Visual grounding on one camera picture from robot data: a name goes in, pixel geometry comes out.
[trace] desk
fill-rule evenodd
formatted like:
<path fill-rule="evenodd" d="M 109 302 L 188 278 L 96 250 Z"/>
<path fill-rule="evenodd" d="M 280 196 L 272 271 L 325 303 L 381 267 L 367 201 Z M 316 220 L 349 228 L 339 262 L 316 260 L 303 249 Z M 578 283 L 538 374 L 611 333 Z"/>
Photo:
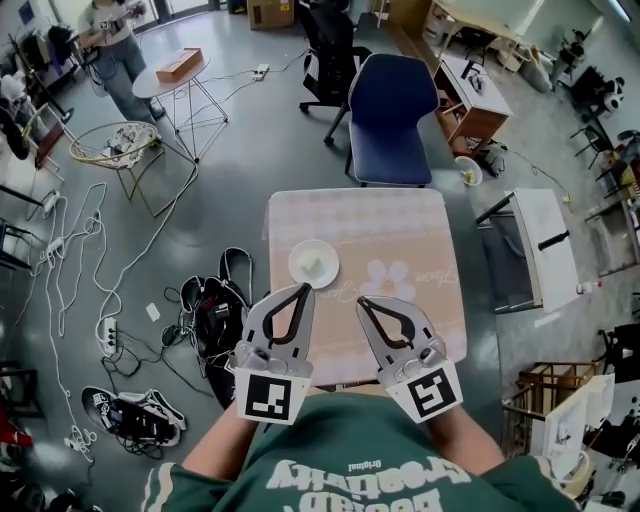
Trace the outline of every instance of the desk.
<path fill-rule="evenodd" d="M 167 63 L 175 62 L 176 60 L 178 60 L 180 55 L 182 55 L 183 52 L 184 50 L 178 50 L 154 62 L 152 65 L 147 66 L 145 70 L 138 75 L 138 78 L 136 78 L 135 82 L 133 83 L 133 94 L 137 98 L 141 98 L 141 99 L 158 98 L 158 102 L 160 102 L 160 99 L 159 99 L 160 96 L 171 93 L 173 97 L 173 120 L 171 120 L 170 116 L 167 116 L 167 119 L 169 119 L 169 122 L 173 127 L 176 142 L 180 144 L 182 149 L 186 151 L 186 153 L 193 159 L 194 162 L 198 163 L 200 161 L 200 157 L 209 148 L 209 145 L 211 144 L 211 142 L 213 141 L 213 138 L 218 133 L 219 128 L 214 131 L 214 133 L 209 137 L 207 142 L 200 149 L 200 151 L 198 151 L 196 149 L 196 137 L 194 132 L 195 125 L 210 122 L 210 121 L 218 121 L 218 120 L 220 120 L 221 123 L 226 123 L 229 118 L 227 114 L 224 112 L 224 110 L 222 110 L 218 102 L 215 99 L 213 99 L 213 97 L 209 94 L 209 92 L 204 88 L 204 86 L 202 85 L 202 82 L 198 80 L 198 75 L 204 71 L 204 69 L 209 65 L 209 62 L 211 61 L 211 57 L 209 57 L 204 51 L 203 51 L 202 62 L 194 66 L 186 75 L 184 75 L 177 82 L 169 83 L 169 82 L 160 82 L 158 80 L 158 77 L 156 76 L 156 71 L 158 69 L 163 68 Z M 187 96 L 189 97 L 189 117 L 184 123 L 182 123 L 181 125 L 178 125 L 176 123 L 176 91 L 182 86 L 186 86 L 187 88 Z M 196 86 L 198 89 L 200 89 L 200 91 L 202 91 L 202 94 L 204 94 L 205 98 L 208 100 L 209 102 L 208 105 L 205 105 L 205 107 L 203 108 L 214 106 L 220 111 L 220 114 L 222 115 L 218 117 L 214 117 L 212 119 L 205 119 L 202 121 L 194 122 L 193 121 L 193 117 L 194 117 L 193 102 L 191 101 L 192 86 Z M 191 151 L 187 147 L 186 143 L 182 138 L 180 131 L 183 129 L 191 130 L 191 140 L 193 143 L 193 151 Z"/>
<path fill-rule="evenodd" d="M 484 89 L 478 93 L 471 82 L 462 79 L 468 61 L 453 55 L 445 55 L 434 82 L 451 100 L 452 107 L 438 112 L 438 121 L 455 156 L 474 156 L 495 135 L 503 123 L 513 115 L 498 87 L 480 64 L 474 64 L 470 75 L 478 72 L 484 81 Z M 480 139 L 469 149 L 465 137 Z"/>
<path fill-rule="evenodd" d="M 598 255 L 606 260 L 600 262 L 604 267 L 598 271 L 600 277 L 640 264 L 638 211 L 632 208 L 625 191 L 619 191 L 616 197 L 616 202 L 593 212 L 584 220 L 595 230 L 601 244 Z"/>
<path fill-rule="evenodd" d="M 464 359 L 462 295 L 442 194 L 403 188 L 277 192 L 267 218 L 272 290 L 293 284 L 288 259 L 303 240 L 325 240 L 340 257 L 336 280 L 316 291 L 309 351 L 314 385 L 376 378 L 378 364 L 356 314 L 360 295 L 415 303 L 443 337 L 447 356 Z M 274 319 L 276 334 L 286 332 L 290 313 Z"/>
<path fill-rule="evenodd" d="M 445 39 L 444 44 L 440 48 L 440 52 L 438 53 L 438 59 L 442 57 L 443 52 L 449 47 L 449 44 L 451 43 L 451 38 L 455 34 L 457 34 L 461 28 L 464 28 L 464 27 L 471 27 L 478 30 L 482 30 L 483 32 L 494 34 L 496 37 L 499 37 L 501 39 L 512 41 L 514 44 L 505 62 L 509 60 L 509 57 L 511 57 L 513 50 L 515 50 L 516 46 L 520 42 L 520 36 L 515 32 L 513 32 L 512 30 L 510 30 L 509 28 L 505 27 L 504 25 L 500 25 L 499 23 L 496 23 L 495 21 L 487 18 L 483 18 L 482 16 L 477 16 L 475 14 L 465 12 L 463 9 L 460 9 L 460 7 L 451 5 L 442 0 L 433 0 L 431 2 L 431 8 L 429 10 L 429 14 L 427 15 L 427 21 L 429 20 L 429 17 L 433 13 L 433 8 L 435 6 L 445 11 L 454 20 L 453 28 L 447 35 L 447 38 Z"/>
<path fill-rule="evenodd" d="M 513 218 L 522 242 L 532 299 L 513 306 L 500 305 L 496 308 L 496 313 L 513 313 L 540 307 L 545 313 L 551 313 L 577 299 L 578 271 L 570 237 L 546 249 L 541 250 L 539 247 L 540 243 L 567 231 L 553 190 L 516 189 L 480 215 L 476 224 L 481 226 L 486 220 L 491 220 L 492 216 L 499 215 L 506 206 L 512 209 L 508 216 Z M 513 241 L 502 239 L 500 242 L 513 244 Z M 522 256 L 517 255 L 517 249 L 519 248 L 512 249 L 512 252 L 522 259 Z M 508 278 L 513 280 L 516 276 L 509 275 Z"/>

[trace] cardboard box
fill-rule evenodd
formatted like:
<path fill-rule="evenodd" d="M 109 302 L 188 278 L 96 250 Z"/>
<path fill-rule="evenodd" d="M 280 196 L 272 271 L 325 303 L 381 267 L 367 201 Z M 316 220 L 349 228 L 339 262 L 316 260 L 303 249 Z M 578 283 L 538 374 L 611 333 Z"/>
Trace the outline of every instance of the cardboard box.
<path fill-rule="evenodd" d="M 247 7 L 251 30 L 293 25 L 293 0 L 248 0 Z"/>
<path fill-rule="evenodd" d="M 185 48 L 182 53 L 156 71 L 159 82 L 177 82 L 203 60 L 200 48 Z"/>

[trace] bag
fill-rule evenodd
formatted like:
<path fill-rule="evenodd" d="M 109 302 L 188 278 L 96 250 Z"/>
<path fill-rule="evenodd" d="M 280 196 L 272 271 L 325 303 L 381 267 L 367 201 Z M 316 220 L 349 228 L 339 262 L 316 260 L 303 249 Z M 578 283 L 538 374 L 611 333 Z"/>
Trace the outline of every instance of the bag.
<path fill-rule="evenodd" d="M 231 280 L 230 263 L 246 258 L 249 264 L 249 300 Z M 198 354 L 203 377 L 207 377 L 220 404 L 226 409 L 234 396 L 234 376 L 228 368 L 229 355 L 242 337 L 253 301 L 253 258 L 232 247 L 224 251 L 218 277 L 189 278 L 180 290 L 183 313 L 191 315 L 191 344 Z"/>

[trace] white cable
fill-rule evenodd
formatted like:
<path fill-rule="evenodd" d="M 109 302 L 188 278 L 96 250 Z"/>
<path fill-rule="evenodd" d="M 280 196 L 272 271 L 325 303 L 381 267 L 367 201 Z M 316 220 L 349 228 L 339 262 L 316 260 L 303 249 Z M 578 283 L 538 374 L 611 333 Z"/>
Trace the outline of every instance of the white cable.
<path fill-rule="evenodd" d="M 47 248 L 40 253 L 40 260 L 36 264 L 34 271 L 30 272 L 30 274 L 31 274 L 31 276 L 33 278 L 32 284 L 31 284 L 31 289 L 29 291 L 29 295 L 27 297 L 25 305 L 24 305 L 22 311 L 20 312 L 20 315 L 18 316 L 18 319 L 17 319 L 16 323 L 14 324 L 11 336 L 13 335 L 13 332 L 15 332 L 16 327 L 20 323 L 20 320 L 22 319 L 24 313 L 27 310 L 29 302 L 31 301 L 31 298 L 33 297 L 33 291 L 34 291 L 34 288 L 35 288 L 36 279 L 38 278 L 38 276 L 42 272 L 44 264 L 47 263 L 49 268 L 48 268 L 47 280 L 46 280 L 46 284 L 45 284 L 45 293 L 46 293 L 46 296 L 47 296 L 47 306 L 48 306 L 48 310 L 49 310 L 49 341 L 51 342 L 51 348 L 53 349 L 53 353 L 54 353 L 54 356 L 55 356 L 56 378 L 57 378 L 57 381 L 58 381 L 58 386 L 60 387 L 60 390 L 64 394 L 65 400 L 67 402 L 67 408 L 69 410 L 69 415 L 70 415 L 71 420 L 72 420 L 71 437 L 70 437 L 69 440 L 66 440 L 66 442 L 67 442 L 68 445 L 74 447 L 74 449 L 76 449 L 77 451 L 82 453 L 83 457 L 89 463 L 93 463 L 94 462 L 94 460 L 90 456 L 91 451 L 90 451 L 89 447 L 91 446 L 92 442 L 97 440 L 97 435 L 95 434 L 95 432 L 91 432 L 88 429 L 82 429 L 81 430 L 80 427 L 78 427 L 78 422 L 76 420 L 75 415 L 73 414 L 73 409 L 71 407 L 71 402 L 70 402 L 71 392 L 67 388 L 65 388 L 63 383 L 62 383 L 62 378 L 61 378 L 61 374 L 60 374 L 60 358 L 59 358 L 59 355 L 58 355 L 58 351 L 56 349 L 55 340 L 53 338 L 53 325 L 52 325 L 53 324 L 53 318 L 52 318 L 53 317 L 53 307 L 52 307 L 52 304 L 51 304 L 51 296 L 49 294 L 49 282 L 51 280 L 51 274 L 53 273 L 53 270 L 56 267 L 56 257 L 60 258 L 60 264 L 58 265 L 58 272 L 56 274 L 56 289 L 57 289 L 57 292 L 58 292 L 58 296 L 60 298 L 60 307 L 61 307 L 60 311 L 58 312 L 58 334 L 60 335 L 60 337 L 63 337 L 64 336 L 64 332 L 65 332 L 65 316 L 66 316 L 66 312 L 69 310 L 71 305 L 76 301 L 77 295 L 78 295 L 78 287 L 79 287 L 79 284 L 80 284 L 80 278 L 82 276 L 82 258 L 83 258 L 83 254 L 84 254 L 84 244 L 85 244 L 86 240 L 88 238 L 90 238 L 91 236 L 93 236 L 95 234 L 99 234 L 100 232 L 103 233 L 104 249 L 102 251 L 102 254 L 100 255 L 98 263 L 96 264 L 96 268 L 95 268 L 95 271 L 94 271 L 94 274 L 93 274 L 93 281 L 96 284 L 96 286 L 98 288 L 100 288 L 100 290 L 102 290 L 103 292 L 107 293 L 108 295 L 107 295 L 107 298 L 102 303 L 102 306 L 100 308 L 100 313 L 99 313 L 100 319 L 98 320 L 98 323 L 96 324 L 95 333 L 96 333 L 96 342 L 97 342 L 101 352 L 105 356 L 108 357 L 108 355 L 104 352 L 104 350 L 102 348 L 102 345 L 100 343 L 100 341 L 103 341 L 103 340 L 101 340 L 101 338 L 98 336 L 98 329 L 100 327 L 100 324 L 106 318 L 112 317 L 112 316 L 118 314 L 120 311 L 122 311 L 122 300 L 121 300 L 120 296 L 116 293 L 116 290 L 120 286 L 120 283 L 121 283 L 122 278 L 123 278 L 124 274 L 126 273 L 126 271 L 129 270 L 130 268 L 132 268 L 140 259 L 142 259 L 142 257 L 144 257 L 145 254 L 147 254 L 147 252 L 149 252 L 149 249 L 151 248 L 153 242 L 156 240 L 156 238 L 158 237 L 158 235 L 160 234 L 160 232 L 162 231 L 162 229 L 166 225 L 167 221 L 169 220 L 169 217 L 171 217 L 171 214 L 175 210 L 175 207 L 176 207 L 176 205 L 178 203 L 178 199 L 185 192 L 185 190 L 187 190 L 187 188 L 195 181 L 195 179 L 198 176 L 198 173 L 199 173 L 199 170 L 196 167 L 196 171 L 193 174 L 193 176 L 191 177 L 191 179 L 189 179 L 189 181 L 187 183 L 185 183 L 185 185 L 182 187 L 182 189 L 180 189 L 178 194 L 175 196 L 175 198 L 174 198 L 174 200 L 173 200 L 173 202 L 171 204 L 171 207 L 169 208 L 169 211 L 167 212 L 165 218 L 163 219 L 160 227 L 156 230 L 154 235 L 151 237 L 151 240 L 147 244 L 146 248 L 131 263 L 129 263 L 129 265 L 127 265 L 126 267 L 124 267 L 122 269 L 122 271 L 120 272 L 120 276 L 118 278 L 118 281 L 116 282 L 116 284 L 113 287 L 113 289 L 105 288 L 97 280 L 98 270 L 100 269 L 100 266 L 102 265 L 102 262 L 104 261 L 104 258 L 105 258 L 106 252 L 107 252 L 106 227 L 105 227 L 104 223 L 101 220 L 101 212 L 100 212 L 100 208 L 101 208 L 102 204 L 104 203 L 105 196 L 106 196 L 106 190 L 107 190 L 106 182 L 96 183 L 96 184 L 92 185 L 91 187 L 89 187 L 89 189 L 87 189 L 87 192 L 85 194 L 84 200 L 82 201 L 82 205 L 81 205 L 80 209 L 78 210 L 78 214 L 76 215 L 76 218 L 73 221 L 71 229 L 66 234 L 65 234 L 65 222 L 66 222 L 66 215 L 67 215 L 68 199 L 66 197 L 64 197 L 64 196 L 61 196 L 60 199 L 58 200 L 58 204 L 56 204 L 56 206 L 53 208 L 53 222 L 52 222 L 52 226 L 51 226 L 51 232 L 49 234 L 48 245 L 47 245 Z M 80 216 L 82 215 L 82 211 L 85 208 L 85 205 L 86 205 L 87 199 L 89 197 L 89 194 L 91 193 L 91 191 L 94 188 L 97 188 L 97 187 L 102 187 L 103 188 L 102 196 L 101 196 L 101 198 L 100 198 L 100 200 L 98 202 L 97 208 L 94 210 L 93 214 L 85 220 L 85 222 L 83 224 L 82 231 L 76 232 L 77 224 L 78 224 L 78 222 L 80 220 Z M 56 248 L 54 251 L 49 251 L 49 249 L 52 247 L 52 243 L 54 242 L 54 233 L 55 233 L 56 221 L 57 221 L 57 210 L 58 210 L 58 207 L 59 207 L 58 205 L 64 205 L 63 206 L 64 209 L 63 209 L 63 212 L 62 212 L 62 222 L 61 222 L 61 229 L 60 229 L 60 237 L 59 237 L 62 240 L 62 243 L 61 243 L 60 247 Z M 82 237 L 81 248 L 80 248 L 79 271 L 78 271 L 78 275 L 76 277 L 76 283 L 75 283 L 73 296 L 72 296 L 71 300 L 69 301 L 69 303 L 65 304 L 64 303 L 64 298 L 62 296 L 62 291 L 60 289 L 60 284 L 59 284 L 60 273 L 62 271 L 62 266 L 64 264 L 64 261 L 66 260 L 66 256 L 67 256 L 67 252 L 68 252 L 69 246 L 71 245 L 73 240 L 75 238 L 77 238 L 77 237 Z M 29 255 L 27 257 L 27 261 L 29 262 L 29 264 L 30 264 L 30 253 L 31 253 L 31 241 L 30 241 L 30 244 L 29 244 Z M 115 295 L 116 299 L 118 300 L 118 308 L 117 308 L 117 310 L 114 311 L 114 312 L 111 312 L 111 313 L 104 314 L 104 309 L 105 309 L 106 305 L 108 304 L 108 302 L 111 299 L 111 297 L 114 296 L 114 295 Z"/>
<path fill-rule="evenodd" d="M 56 224 L 56 208 L 53 209 L 54 229 L 55 229 L 55 224 Z M 69 410 L 69 415 L 71 416 L 71 420 L 73 422 L 73 425 L 71 425 L 71 438 L 74 441 L 75 446 L 77 446 L 78 451 L 82 454 L 82 456 L 87 460 L 87 462 L 92 464 L 94 462 L 94 459 L 92 459 L 89 455 L 91 453 L 89 446 L 91 446 L 91 443 L 95 441 L 98 438 L 98 436 L 95 434 L 95 432 L 90 432 L 87 429 L 84 429 L 84 431 L 82 431 L 80 430 L 80 427 L 78 427 L 78 422 L 76 421 L 76 417 L 73 414 L 73 409 L 71 408 L 71 401 L 70 401 L 71 392 L 64 387 L 64 384 L 62 384 L 62 379 L 60 376 L 60 357 L 58 356 L 56 344 L 53 339 L 53 308 L 51 307 L 51 296 L 49 295 L 49 280 L 51 279 L 51 272 L 55 268 L 55 256 L 53 255 L 48 256 L 47 261 L 49 263 L 49 271 L 47 272 L 45 293 L 47 295 L 47 306 L 49 308 L 49 341 L 51 342 L 51 348 L 53 349 L 53 355 L 55 356 L 55 360 L 56 360 L 56 378 L 58 379 L 58 386 L 60 387 L 62 393 L 64 394 L 65 401 L 67 402 L 67 409 Z"/>
<path fill-rule="evenodd" d="M 149 240 L 149 243 L 147 244 L 145 249 L 140 254 L 138 254 L 138 256 L 136 256 L 131 263 L 129 263 L 126 267 L 124 267 L 122 269 L 122 271 L 120 272 L 120 276 L 118 277 L 118 281 L 116 281 L 116 284 L 114 285 L 113 289 L 110 289 L 110 290 L 105 289 L 102 286 L 100 286 L 100 284 L 96 280 L 96 274 L 98 272 L 98 268 L 99 268 L 100 264 L 102 263 L 102 260 L 104 259 L 104 254 L 106 254 L 106 252 L 107 252 L 107 231 L 105 229 L 104 224 L 102 224 L 102 222 L 100 223 L 100 225 L 102 226 L 102 231 L 104 233 L 104 252 L 103 252 L 102 257 L 100 258 L 100 261 L 98 262 L 98 265 L 96 266 L 96 272 L 94 273 L 94 279 L 93 280 L 101 290 L 103 290 L 105 292 L 108 292 L 108 295 L 107 295 L 107 298 L 102 303 L 102 306 L 100 306 L 100 313 L 98 315 L 99 319 L 98 319 L 98 323 L 96 323 L 95 335 L 96 335 L 96 343 L 98 344 L 98 347 L 100 348 L 100 351 L 105 355 L 105 357 L 110 357 L 110 355 L 107 354 L 105 352 L 105 350 L 103 349 L 103 347 L 102 347 L 102 345 L 104 343 L 106 343 L 106 340 L 104 340 L 104 339 L 102 339 L 100 337 L 99 329 L 100 329 L 100 325 L 102 324 L 102 322 L 104 322 L 107 318 L 113 317 L 113 316 L 117 315 L 118 313 L 120 313 L 122 311 L 122 299 L 116 293 L 116 290 L 120 286 L 120 283 L 122 282 L 122 278 L 123 278 L 124 274 L 127 272 L 127 270 L 129 270 L 136 263 L 138 263 L 138 261 L 140 261 L 149 252 L 149 249 L 151 249 L 151 246 L 153 245 L 153 242 L 155 242 L 156 238 L 158 238 L 158 235 L 160 234 L 162 229 L 165 227 L 165 225 L 167 224 L 167 221 L 171 217 L 171 214 L 175 210 L 176 205 L 178 204 L 178 199 L 180 199 L 180 196 L 185 192 L 185 190 L 187 190 L 187 188 L 189 188 L 189 185 L 191 185 L 196 180 L 196 178 L 198 177 L 198 173 L 199 173 L 199 169 L 196 167 L 196 171 L 193 174 L 193 176 L 191 177 L 191 179 L 189 179 L 189 181 L 187 181 L 184 184 L 182 189 L 180 189 L 180 191 L 178 192 L 176 197 L 173 199 L 173 202 L 171 203 L 171 207 L 169 208 L 169 211 L 167 212 L 167 214 L 165 215 L 164 219 L 162 220 L 162 223 L 160 224 L 160 227 L 153 234 L 153 236 L 151 237 L 151 240 Z M 115 311 L 112 311 L 111 313 L 105 313 L 104 310 L 105 310 L 105 308 L 106 308 L 107 304 L 109 303 L 109 300 L 111 299 L 112 296 L 115 296 L 116 299 L 118 300 L 118 308 Z"/>

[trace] jeans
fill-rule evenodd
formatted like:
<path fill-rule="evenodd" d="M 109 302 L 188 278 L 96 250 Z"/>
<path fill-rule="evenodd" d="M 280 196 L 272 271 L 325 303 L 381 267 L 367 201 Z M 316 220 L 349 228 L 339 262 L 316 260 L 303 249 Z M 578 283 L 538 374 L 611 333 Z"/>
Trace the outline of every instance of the jeans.
<path fill-rule="evenodd" d="M 147 67 L 135 37 L 109 46 L 101 46 L 95 67 L 118 110 L 127 121 L 144 121 L 155 125 L 151 116 L 151 100 L 133 95 L 133 82 Z"/>

